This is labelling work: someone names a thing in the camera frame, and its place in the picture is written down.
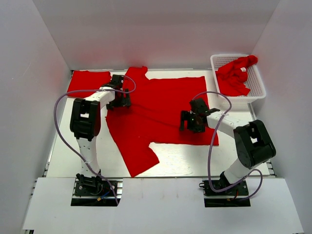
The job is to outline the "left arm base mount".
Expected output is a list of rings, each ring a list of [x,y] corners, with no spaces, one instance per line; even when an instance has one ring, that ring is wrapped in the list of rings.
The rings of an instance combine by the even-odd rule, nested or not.
[[[72,207],[117,207],[115,197],[120,202],[122,181],[110,180],[113,190],[105,180],[82,183],[75,180],[71,199]]]

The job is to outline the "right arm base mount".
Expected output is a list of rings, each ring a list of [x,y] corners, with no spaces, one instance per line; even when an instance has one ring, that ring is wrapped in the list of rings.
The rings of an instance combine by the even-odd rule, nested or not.
[[[203,190],[205,208],[238,208],[250,207],[249,190],[246,181],[243,181],[233,188],[223,192],[214,192],[208,180],[199,183]]]

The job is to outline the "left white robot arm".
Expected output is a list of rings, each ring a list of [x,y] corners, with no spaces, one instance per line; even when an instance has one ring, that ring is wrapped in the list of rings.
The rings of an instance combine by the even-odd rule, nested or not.
[[[96,140],[101,129],[101,109],[113,110],[116,107],[130,107],[130,93],[133,90],[124,89],[126,75],[113,75],[110,82],[102,85],[93,94],[85,98],[76,98],[73,102],[70,130],[79,146],[81,172],[79,180],[90,178],[86,189],[94,195],[103,189],[100,168],[97,160]]]

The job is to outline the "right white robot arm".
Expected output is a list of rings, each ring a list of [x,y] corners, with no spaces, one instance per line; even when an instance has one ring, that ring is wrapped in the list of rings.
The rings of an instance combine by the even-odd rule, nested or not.
[[[208,172],[211,191],[232,194],[256,167],[276,155],[276,149],[262,121],[256,119],[248,122],[231,116],[229,110],[221,112],[217,108],[210,109],[202,98],[191,100],[190,106],[189,111],[180,113],[181,131],[184,130],[184,125],[194,133],[203,133],[209,127],[214,129],[211,143],[217,131],[232,137],[235,142],[237,159],[220,174],[216,185],[212,184],[211,173]]]

